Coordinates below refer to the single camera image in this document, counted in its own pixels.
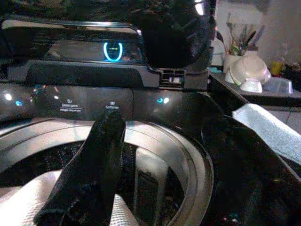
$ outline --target white wall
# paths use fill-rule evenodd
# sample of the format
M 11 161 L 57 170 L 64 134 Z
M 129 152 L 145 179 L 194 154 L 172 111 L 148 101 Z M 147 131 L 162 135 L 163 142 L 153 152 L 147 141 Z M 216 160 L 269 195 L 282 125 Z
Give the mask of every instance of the white wall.
M 301 61 L 301 0 L 221 0 L 217 6 L 216 20 L 226 46 L 229 46 L 230 31 L 227 26 L 229 13 L 249 23 L 258 23 L 258 31 L 265 25 L 264 33 L 257 43 L 258 56 L 270 65 L 276 49 L 287 43 L 288 62 Z M 214 41 L 213 65 L 222 65 L 223 45 Z
M 301 0 L 271 0 L 263 24 L 265 32 L 258 42 L 259 57 L 269 65 L 279 45 L 287 43 L 287 62 L 301 61 Z

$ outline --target vent slot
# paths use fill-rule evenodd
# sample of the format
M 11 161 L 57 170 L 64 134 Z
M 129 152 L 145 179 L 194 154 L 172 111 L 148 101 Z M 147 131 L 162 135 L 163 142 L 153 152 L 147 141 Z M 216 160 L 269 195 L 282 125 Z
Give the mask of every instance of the vent slot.
M 184 86 L 184 76 L 184 70 L 162 70 L 159 86 L 181 89 Z

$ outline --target kitchen counter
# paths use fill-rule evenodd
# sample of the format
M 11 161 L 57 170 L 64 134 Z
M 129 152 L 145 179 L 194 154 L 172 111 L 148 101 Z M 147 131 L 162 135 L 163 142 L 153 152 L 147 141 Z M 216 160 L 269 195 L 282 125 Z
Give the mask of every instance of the kitchen counter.
M 226 82 L 224 74 L 211 73 L 210 77 L 209 87 L 214 93 L 212 95 L 218 98 L 216 101 L 221 103 L 228 115 L 244 104 L 257 104 L 301 134 L 301 92 L 294 90 L 292 94 L 268 91 L 252 93 L 241 90 L 236 84 Z

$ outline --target plastic container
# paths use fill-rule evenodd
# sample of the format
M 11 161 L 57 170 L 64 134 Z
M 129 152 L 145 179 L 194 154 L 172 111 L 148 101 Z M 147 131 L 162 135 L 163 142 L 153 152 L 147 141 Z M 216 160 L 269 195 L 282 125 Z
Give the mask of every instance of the plastic container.
M 272 91 L 278 93 L 293 93 L 292 81 L 283 78 L 272 77 L 269 81 L 263 86 L 264 91 Z

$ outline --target dark fabric item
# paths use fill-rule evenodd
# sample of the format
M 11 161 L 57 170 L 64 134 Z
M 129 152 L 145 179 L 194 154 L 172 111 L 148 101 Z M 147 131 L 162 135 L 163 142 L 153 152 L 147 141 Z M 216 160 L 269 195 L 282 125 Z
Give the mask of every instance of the dark fabric item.
M 118 112 L 108 113 L 94 123 L 87 140 L 63 169 L 48 201 L 35 216 L 38 226 L 110 222 L 124 133 L 125 122 Z

